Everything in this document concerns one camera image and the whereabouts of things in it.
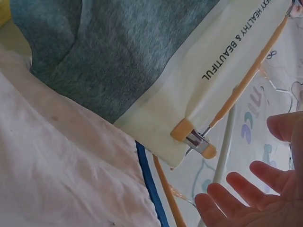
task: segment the gray fabric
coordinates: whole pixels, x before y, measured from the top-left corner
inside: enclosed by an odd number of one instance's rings
[[[10,6],[33,52],[32,73],[114,122],[218,1],[11,0]]]

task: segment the metal clip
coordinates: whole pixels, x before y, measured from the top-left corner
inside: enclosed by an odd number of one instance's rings
[[[209,146],[209,139],[203,137],[196,130],[192,130],[184,142],[200,154]]]
[[[204,158],[211,159],[216,155],[216,148],[210,144],[210,140],[196,130],[192,130],[183,142],[190,146],[190,150],[195,150]]]

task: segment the child's hand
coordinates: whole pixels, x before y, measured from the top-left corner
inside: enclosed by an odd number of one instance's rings
[[[303,112],[270,117],[267,126],[275,137],[291,142],[295,170],[284,172],[259,161],[250,170],[280,196],[265,195],[240,174],[230,173],[227,182],[250,207],[213,183],[208,194],[195,199],[207,227],[303,227]]]

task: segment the palm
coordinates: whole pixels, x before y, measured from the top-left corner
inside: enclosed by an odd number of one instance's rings
[[[300,130],[303,132],[303,120]],[[301,151],[303,150],[302,132],[298,140],[301,144],[296,146],[296,150],[299,146]],[[292,134],[279,137],[275,132],[272,133],[281,140],[291,140]],[[301,158],[303,152],[295,156]],[[227,182],[249,207],[243,205],[220,184],[213,183],[207,189],[208,194],[200,194],[196,197],[196,205],[204,223],[207,227],[303,226],[302,167],[302,163],[297,162],[296,170],[285,172],[259,161],[250,165],[251,172],[280,195],[265,195],[240,174],[228,174]]]

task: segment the cartoon animal print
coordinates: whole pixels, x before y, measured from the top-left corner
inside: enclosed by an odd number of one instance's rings
[[[292,93],[297,100],[297,111],[303,111],[303,84],[294,82],[292,85]]]
[[[303,7],[301,0],[296,0],[296,5],[290,13],[291,17],[303,17]]]
[[[201,167],[199,168],[195,176],[194,183],[192,186],[192,191],[191,191],[192,200],[195,199],[195,196],[198,193],[206,192],[208,185],[212,183],[211,179],[213,179],[214,173],[215,173],[215,169],[211,167],[209,164],[207,164],[207,162],[203,158]],[[206,176],[206,179],[203,180],[202,184],[199,184],[203,176]]]
[[[277,167],[276,162],[270,160],[270,154],[272,151],[273,151],[273,147],[270,144],[265,144],[262,161],[265,162],[266,164],[276,168]],[[269,193],[270,187],[268,187],[266,184],[264,186],[265,186],[265,188],[264,188],[265,193]]]

